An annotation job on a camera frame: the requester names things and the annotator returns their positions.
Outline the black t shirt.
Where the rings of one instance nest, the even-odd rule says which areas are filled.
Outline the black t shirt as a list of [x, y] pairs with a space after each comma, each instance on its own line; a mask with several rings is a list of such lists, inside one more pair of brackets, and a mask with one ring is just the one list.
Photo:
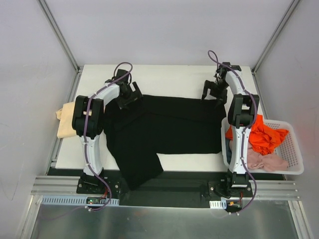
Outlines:
[[109, 102], [104, 133], [122, 177], [135, 190], [163, 172], [159, 154], [219, 153], [225, 117], [217, 100], [144, 95], [124, 109]]

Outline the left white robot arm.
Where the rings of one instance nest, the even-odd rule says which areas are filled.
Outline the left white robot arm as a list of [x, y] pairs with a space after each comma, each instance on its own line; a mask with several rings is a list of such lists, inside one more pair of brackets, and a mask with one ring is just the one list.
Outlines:
[[103, 131], [105, 106], [114, 101], [119, 109], [128, 109], [129, 104], [143, 97], [136, 82], [106, 82], [101, 89], [90, 97], [79, 95], [75, 101], [72, 128], [80, 137], [85, 159], [83, 172], [92, 176], [88, 188], [95, 194], [102, 193], [105, 181], [99, 176], [103, 171], [100, 159], [99, 140]]

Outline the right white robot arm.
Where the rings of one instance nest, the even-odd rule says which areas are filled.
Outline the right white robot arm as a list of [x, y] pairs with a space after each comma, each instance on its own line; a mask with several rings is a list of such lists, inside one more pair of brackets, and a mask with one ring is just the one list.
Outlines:
[[246, 174], [248, 171], [247, 154], [251, 128], [257, 119], [259, 96], [250, 93], [241, 79], [241, 69], [227, 70], [220, 67], [216, 70], [216, 81], [204, 82], [201, 99], [207, 95], [217, 99], [217, 104], [226, 104], [227, 89], [233, 94], [232, 102], [227, 114], [228, 124], [232, 130], [232, 158], [229, 171], [236, 174]]

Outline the blue garment in basket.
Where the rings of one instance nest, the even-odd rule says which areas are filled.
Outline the blue garment in basket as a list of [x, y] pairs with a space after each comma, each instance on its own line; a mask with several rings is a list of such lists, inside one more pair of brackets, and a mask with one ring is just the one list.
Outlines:
[[232, 150], [230, 148], [230, 145], [227, 144], [226, 145], [226, 159], [227, 159], [227, 163], [230, 164], [231, 163], [231, 158], [232, 158]]

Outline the orange t shirt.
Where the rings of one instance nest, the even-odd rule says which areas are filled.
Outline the orange t shirt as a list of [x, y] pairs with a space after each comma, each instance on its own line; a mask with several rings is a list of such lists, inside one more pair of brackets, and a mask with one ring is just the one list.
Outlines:
[[248, 142], [253, 151], [261, 155], [274, 153], [275, 149], [284, 142], [286, 136], [290, 133], [288, 129], [273, 129], [265, 125], [262, 115], [257, 115], [255, 123], [246, 129], [245, 135], [247, 135], [249, 129], [251, 131], [248, 136]]

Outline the folded beige t shirt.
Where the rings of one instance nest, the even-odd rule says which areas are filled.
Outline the folded beige t shirt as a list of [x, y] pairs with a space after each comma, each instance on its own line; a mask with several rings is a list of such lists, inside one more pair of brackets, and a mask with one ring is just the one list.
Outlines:
[[59, 120], [57, 138], [68, 138], [76, 135], [76, 131], [72, 128], [74, 108], [75, 102], [69, 102], [56, 112], [56, 117]]

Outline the pink garment in basket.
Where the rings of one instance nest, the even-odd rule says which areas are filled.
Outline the pink garment in basket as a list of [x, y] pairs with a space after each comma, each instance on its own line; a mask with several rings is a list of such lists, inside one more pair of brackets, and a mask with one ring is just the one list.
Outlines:
[[[226, 139], [226, 141], [222, 145], [226, 147], [227, 144], [229, 144], [231, 148], [232, 140]], [[261, 153], [254, 151], [252, 145], [248, 143], [246, 167], [249, 171], [257, 169], [261, 169], [266, 172], [286, 171], [288, 169], [288, 166], [288, 162], [277, 154], [271, 153], [262, 155]]]

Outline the white plastic basket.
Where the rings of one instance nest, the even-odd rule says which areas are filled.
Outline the white plastic basket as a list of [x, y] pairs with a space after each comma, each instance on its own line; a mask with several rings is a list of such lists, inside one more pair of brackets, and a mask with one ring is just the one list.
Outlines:
[[[285, 122], [279, 120], [263, 119], [266, 126], [272, 129], [286, 129], [289, 134], [286, 135], [285, 140], [278, 147], [275, 148], [275, 153], [280, 156], [283, 160], [288, 162], [288, 167], [286, 170], [269, 172], [272, 174], [285, 174], [285, 175], [300, 175], [304, 171], [303, 158], [301, 151], [299, 149], [298, 141], [293, 127]], [[227, 162], [226, 154], [226, 137], [225, 134], [229, 129], [228, 119], [224, 118], [221, 123], [221, 142], [222, 142], [222, 155], [223, 162], [227, 168], [229, 168], [229, 163]], [[252, 170], [249, 169], [251, 173], [268, 173], [263, 169]]]

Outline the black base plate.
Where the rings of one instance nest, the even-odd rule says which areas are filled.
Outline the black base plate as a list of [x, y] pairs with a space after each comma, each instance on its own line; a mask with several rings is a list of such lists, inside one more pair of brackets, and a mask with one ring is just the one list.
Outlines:
[[121, 206], [206, 208], [217, 196], [213, 192], [224, 172], [163, 172], [131, 190], [118, 170], [106, 170], [112, 197]]

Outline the aluminium front rail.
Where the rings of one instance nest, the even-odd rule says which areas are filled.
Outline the aluminium front rail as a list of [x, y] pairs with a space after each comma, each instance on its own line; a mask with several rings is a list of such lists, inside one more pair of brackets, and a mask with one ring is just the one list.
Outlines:
[[[79, 177], [71, 176], [37, 176], [31, 190], [32, 195], [76, 195], [79, 188]], [[210, 197], [217, 192], [228, 195], [255, 196], [258, 200], [300, 200], [301, 194], [293, 181], [250, 181], [246, 187], [230, 187], [224, 180], [186, 180], [186, 179], [154, 179], [140, 186], [138, 191], [146, 192], [207, 192]]]

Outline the left aluminium frame post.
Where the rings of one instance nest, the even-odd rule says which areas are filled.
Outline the left aluminium frame post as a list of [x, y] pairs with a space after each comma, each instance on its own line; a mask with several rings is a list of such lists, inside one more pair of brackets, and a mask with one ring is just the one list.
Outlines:
[[50, 27], [52, 28], [60, 46], [62, 47], [62, 50], [64, 51], [65, 55], [67, 56], [69, 62], [71, 63], [73, 69], [76, 72], [81, 71], [80, 65], [77, 63], [74, 54], [72, 53], [59, 25], [58, 22], [56, 21], [48, 3], [46, 0], [37, 0], [37, 3], [39, 4], [41, 10], [43, 11]]

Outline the aluminium frame post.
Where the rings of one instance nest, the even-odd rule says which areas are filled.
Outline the aluminium frame post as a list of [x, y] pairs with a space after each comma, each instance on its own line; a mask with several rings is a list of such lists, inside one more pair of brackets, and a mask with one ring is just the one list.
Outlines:
[[277, 24], [274, 32], [272, 33], [270, 39], [268, 40], [266, 46], [264, 47], [261, 55], [259, 56], [256, 64], [252, 68], [252, 74], [256, 75], [257, 71], [265, 61], [267, 55], [270, 53], [271, 49], [275, 45], [276, 41], [280, 37], [282, 31], [288, 24], [290, 18], [294, 14], [295, 10], [297, 9], [298, 5], [301, 3], [301, 0], [292, 0], [288, 5], [287, 9], [285, 10], [283, 16], [281, 17], [279, 23]]
[[67, 56], [69, 62], [71, 63], [73, 69], [76, 72], [81, 71], [80, 65], [77, 63], [74, 54], [72, 53], [59, 25], [58, 22], [56, 21], [48, 3], [46, 0], [37, 0], [37, 3], [39, 4], [41, 10], [43, 11], [50, 27], [52, 28], [60, 46], [62, 47], [62, 50], [64, 51], [65, 55]]

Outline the right aluminium frame post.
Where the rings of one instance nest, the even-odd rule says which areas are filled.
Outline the right aluminium frame post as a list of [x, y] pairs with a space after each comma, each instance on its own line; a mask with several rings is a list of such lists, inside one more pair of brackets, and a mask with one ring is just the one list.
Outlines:
[[282, 31], [288, 24], [290, 18], [294, 14], [295, 10], [297, 9], [298, 5], [301, 3], [301, 0], [292, 0], [288, 5], [287, 9], [285, 10], [283, 16], [281, 17], [279, 23], [277, 24], [274, 32], [272, 33], [270, 39], [268, 40], [266, 46], [264, 47], [261, 55], [259, 56], [256, 64], [252, 68], [252, 74], [256, 75], [257, 71], [265, 61], [267, 55], [270, 53], [271, 49], [275, 45], [276, 41], [280, 37]]

